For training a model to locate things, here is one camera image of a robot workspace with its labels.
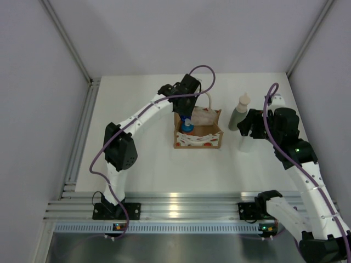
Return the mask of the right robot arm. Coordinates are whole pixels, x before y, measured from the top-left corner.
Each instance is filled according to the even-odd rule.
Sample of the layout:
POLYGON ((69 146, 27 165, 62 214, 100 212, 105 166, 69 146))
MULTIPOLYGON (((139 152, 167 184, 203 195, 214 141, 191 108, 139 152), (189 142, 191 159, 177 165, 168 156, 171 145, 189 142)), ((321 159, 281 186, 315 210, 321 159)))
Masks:
POLYGON ((299 137, 299 117, 291 108, 250 109, 237 126, 242 136, 266 139, 300 193, 303 217, 277 190, 255 197, 260 218, 274 218, 295 238, 305 262, 350 262, 350 228, 338 213, 322 179, 311 144, 299 137))

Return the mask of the dark blue pump bottle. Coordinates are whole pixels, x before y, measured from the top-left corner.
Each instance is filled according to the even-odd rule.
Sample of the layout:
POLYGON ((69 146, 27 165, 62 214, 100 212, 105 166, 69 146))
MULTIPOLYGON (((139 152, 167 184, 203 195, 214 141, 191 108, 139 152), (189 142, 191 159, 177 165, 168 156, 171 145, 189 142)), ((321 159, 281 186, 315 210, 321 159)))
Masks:
POLYGON ((191 123, 191 119, 189 117, 184 117, 184 116, 181 116, 180 117, 180 120, 182 123, 184 123, 185 125, 188 125, 191 123))

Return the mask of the grey-green bottle beige cap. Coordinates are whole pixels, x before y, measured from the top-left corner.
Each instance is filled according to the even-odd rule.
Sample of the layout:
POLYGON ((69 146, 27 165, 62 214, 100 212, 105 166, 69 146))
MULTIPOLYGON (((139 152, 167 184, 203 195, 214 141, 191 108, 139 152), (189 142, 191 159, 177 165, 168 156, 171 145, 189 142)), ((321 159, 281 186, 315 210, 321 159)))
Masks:
POLYGON ((239 103, 237 104, 237 106, 234 108, 231 117, 230 117, 230 121, 228 124, 228 128, 231 131, 236 131, 238 130, 237 125, 244 120, 244 118, 247 115, 248 112, 248 105, 251 102, 250 97, 248 96, 247 93, 244 93, 244 95, 239 97, 239 103))

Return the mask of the watermelon print canvas bag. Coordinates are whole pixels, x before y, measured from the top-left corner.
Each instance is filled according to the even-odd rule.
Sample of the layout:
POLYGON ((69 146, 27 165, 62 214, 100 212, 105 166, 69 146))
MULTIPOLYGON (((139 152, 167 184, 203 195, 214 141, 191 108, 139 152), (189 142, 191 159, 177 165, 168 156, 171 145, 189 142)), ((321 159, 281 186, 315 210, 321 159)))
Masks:
POLYGON ((173 147, 176 149, 200 149, 215 148, 219 149, 222 144, 223 131, 220 129, 218 122, 221 110, 212 108, 212 98, 209 93, 208 106, 196 106, 191 116, 194 124, 194 134, 186 135, 181 131, 180 115, 174 114, 174 142, 173 147))

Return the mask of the white square bottle grey cap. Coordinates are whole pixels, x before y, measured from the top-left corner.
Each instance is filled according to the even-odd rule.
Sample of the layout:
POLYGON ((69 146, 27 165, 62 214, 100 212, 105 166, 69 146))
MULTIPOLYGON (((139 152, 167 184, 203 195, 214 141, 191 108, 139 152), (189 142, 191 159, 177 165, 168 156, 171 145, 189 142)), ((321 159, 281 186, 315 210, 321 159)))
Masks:
POLYGON ((239 151, 243 153, 249 153, 253 150, 255 145, 255 139, 250 136, 242 136, 239 140, 239 151))

